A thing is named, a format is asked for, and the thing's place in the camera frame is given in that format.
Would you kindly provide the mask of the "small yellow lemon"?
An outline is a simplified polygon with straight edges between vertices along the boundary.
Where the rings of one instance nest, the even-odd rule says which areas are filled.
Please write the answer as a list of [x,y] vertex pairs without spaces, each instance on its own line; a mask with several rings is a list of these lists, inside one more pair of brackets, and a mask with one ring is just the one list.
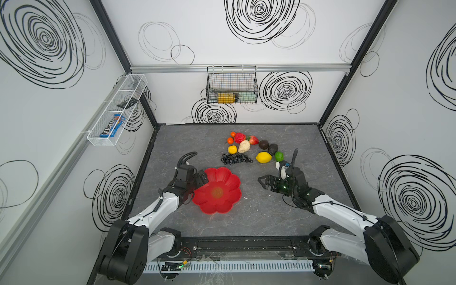
[[229,154],[236,154],[238,152],[238,148],[235,145],[229,146],[228,153]]

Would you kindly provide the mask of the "dark purple plum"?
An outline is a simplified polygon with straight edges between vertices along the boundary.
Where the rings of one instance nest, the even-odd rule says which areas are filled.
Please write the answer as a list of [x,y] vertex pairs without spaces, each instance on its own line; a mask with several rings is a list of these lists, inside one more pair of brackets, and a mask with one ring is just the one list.
[[269,142],[267,140],[261,140],[258,144],[260,149],[267,150],[269,148]]

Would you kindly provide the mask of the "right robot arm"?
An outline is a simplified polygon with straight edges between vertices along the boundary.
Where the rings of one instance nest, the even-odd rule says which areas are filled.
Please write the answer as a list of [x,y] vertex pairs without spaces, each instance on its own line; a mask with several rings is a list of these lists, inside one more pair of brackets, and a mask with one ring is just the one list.
[[295,207],[331,220],[347,230],[343,233],[326,225],[315,229],[307,244],[316,256],[338,252],[352,257],[395,285],[401,285],[404,276],[420,261],[418,252],[394,218],[376,217],[336,201],[309,186],[298,168],[281,166],[278,176],[261,176],[258,182],[265,190],[290,197]]

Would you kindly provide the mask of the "dark wrinkled avocado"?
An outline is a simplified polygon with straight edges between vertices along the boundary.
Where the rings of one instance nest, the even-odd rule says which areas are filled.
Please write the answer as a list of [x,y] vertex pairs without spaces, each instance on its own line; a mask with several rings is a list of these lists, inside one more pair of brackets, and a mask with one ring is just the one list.
[[278,150],[279,150],[279,147],[278,147],[277,144],[270,144],[270,145],[268,146],[267,152],[268,152],[270,155],[274,156],[274,155],[278,152]]

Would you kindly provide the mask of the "yellow box in basket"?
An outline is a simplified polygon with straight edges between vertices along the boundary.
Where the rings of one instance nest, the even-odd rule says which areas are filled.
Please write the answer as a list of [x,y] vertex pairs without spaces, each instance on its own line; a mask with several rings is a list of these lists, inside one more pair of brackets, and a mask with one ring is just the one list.
[[237,101],[238,95],[234,93],[218,93],[217,103],[219,104],[233,104]]

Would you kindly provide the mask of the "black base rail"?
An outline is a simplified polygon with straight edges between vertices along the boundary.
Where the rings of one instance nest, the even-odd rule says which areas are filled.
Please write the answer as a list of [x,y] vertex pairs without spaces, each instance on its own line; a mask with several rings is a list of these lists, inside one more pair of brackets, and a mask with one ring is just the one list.
[[276,252],[290,254],[293,258],[333,259],[336,252],[322,250],[319,254],[311,251],[309,236],[207,236],[182,237],[176,250],[159,255],[161,260],[201,259],[203,256],[218,256],[224,253],[240,252],[252,255],[255,252]]

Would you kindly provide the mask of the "black grape bunch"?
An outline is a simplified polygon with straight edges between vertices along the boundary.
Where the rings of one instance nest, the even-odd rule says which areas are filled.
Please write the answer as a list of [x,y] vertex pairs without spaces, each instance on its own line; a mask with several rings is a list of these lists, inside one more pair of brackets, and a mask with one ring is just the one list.
[[224,165],[253,163],[253,160],[244,154],[223,154],[220,160]]

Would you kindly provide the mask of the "green box in basket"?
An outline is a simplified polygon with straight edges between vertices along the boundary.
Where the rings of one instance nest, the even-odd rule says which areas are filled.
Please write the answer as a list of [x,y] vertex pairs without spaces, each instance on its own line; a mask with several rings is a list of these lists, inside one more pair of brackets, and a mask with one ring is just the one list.
[[238,93],[238,102],[241,104],[256,104],[256,92],[240,92]]

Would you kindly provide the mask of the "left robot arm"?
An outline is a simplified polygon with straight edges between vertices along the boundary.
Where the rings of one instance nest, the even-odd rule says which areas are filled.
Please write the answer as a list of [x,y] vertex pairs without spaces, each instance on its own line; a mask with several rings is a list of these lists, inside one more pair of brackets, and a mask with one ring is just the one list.
[[87,281],[93,285],[98,275],[133,285],[141,277],[147,263],[162,254],[178,251],[179,231],[163,228],[153,231],[176,211],[198,188],[209,182],[203,170],[190,165],[176,168],[175,177],[159,190],[159,198],[145,210],[128,220],[118,220],[109,229]]

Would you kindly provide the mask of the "large yellow lemon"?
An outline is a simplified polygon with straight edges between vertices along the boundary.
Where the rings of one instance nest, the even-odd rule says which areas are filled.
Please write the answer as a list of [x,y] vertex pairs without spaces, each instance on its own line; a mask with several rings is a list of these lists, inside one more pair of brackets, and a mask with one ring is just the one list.
[[272,155],[268,152],[260,152],[255,157],[256,161],[259,163],[268,163],[272,160]]

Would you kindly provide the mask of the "blue candy packet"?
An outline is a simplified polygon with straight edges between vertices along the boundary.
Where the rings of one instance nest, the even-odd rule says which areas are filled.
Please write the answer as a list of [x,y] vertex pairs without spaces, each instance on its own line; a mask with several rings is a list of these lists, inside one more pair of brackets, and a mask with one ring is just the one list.
[[122,126],[125,117],[120,114],[115,114],[107,124],[106,128],[100,133],[100,138],[112,138],[116,135],[117,130]]

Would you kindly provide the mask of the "red pink apple fruit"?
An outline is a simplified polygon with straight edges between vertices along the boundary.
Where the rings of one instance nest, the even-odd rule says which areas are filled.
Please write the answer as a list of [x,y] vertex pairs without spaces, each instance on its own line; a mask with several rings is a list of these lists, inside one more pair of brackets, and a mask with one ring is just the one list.
[[236,133],[234,136],[234,141],[237,144],[240,144],[242,141],[245,141],[247,139],[245,134],[242,133]]

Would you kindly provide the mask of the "red strawberry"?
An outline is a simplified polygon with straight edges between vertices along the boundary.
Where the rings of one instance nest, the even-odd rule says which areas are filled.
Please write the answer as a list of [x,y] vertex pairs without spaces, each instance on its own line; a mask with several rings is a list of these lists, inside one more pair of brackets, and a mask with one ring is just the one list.
[[253,135],[249,136],[248,141],[249,141],[250,145],[258,145],[260,142],[260,140]]

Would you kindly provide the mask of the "aluminium wall rail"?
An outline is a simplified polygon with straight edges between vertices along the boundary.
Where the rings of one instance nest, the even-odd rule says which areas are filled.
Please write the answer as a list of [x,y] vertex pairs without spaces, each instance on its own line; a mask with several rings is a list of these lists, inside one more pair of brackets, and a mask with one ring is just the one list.
[[136,73],[190,73],[190,72],[349,72],[350,64],[167,64],[167,65],[133,65]]

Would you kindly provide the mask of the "red flower shaped bowl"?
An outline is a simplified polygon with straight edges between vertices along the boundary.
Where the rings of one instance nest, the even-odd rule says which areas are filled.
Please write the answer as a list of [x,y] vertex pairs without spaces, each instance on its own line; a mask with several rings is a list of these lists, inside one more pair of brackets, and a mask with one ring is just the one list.
[[204,171],[208,183],[194,192],[192,202],[205,214],[226,214],[241,200],[241,180],[226,167]]

